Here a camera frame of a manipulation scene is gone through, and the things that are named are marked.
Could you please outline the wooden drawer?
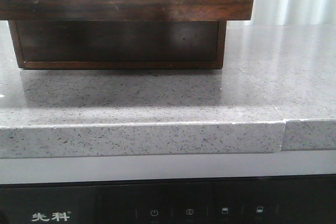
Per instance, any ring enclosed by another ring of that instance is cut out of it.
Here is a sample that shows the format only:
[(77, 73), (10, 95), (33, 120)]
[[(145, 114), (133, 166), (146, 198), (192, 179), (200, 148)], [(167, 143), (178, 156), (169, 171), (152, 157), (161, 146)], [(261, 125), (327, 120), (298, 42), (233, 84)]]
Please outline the wooden drawer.
[(1, 0), (2, 20), (249, 20), (254, 0)]
[(31, 61), (211, 61), (218, 22), (17, 21)]

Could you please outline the dark brown wooden drawer cabinet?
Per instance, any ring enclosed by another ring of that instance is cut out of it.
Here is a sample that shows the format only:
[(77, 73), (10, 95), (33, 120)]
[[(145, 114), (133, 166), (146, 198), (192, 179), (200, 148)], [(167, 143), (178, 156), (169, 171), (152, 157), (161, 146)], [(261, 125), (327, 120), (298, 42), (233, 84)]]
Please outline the dark brown wooden drawer cabinet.
[[(9, 21), (17, 64), (23, 69), (220, 69), (223, 66), (226, 23), (221, 21), (188, 21), (218, 22), (218, 43), (216, 58), (211, 61), (135, 61), (135, 62), (103, 62), (103, 61), (31, 61), (23, 56), (16, 22)], [(131, 22), (131, 21), (80, 21), (80, 22)]]

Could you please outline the black dishwasher control panel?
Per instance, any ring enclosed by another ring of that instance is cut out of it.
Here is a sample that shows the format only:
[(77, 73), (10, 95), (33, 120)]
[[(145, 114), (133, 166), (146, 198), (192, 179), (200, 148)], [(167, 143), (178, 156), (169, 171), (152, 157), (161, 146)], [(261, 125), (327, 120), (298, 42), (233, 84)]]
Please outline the black dishwasher control panel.
[(335, 223), (335, 175), (5, 184), (1, 223)]

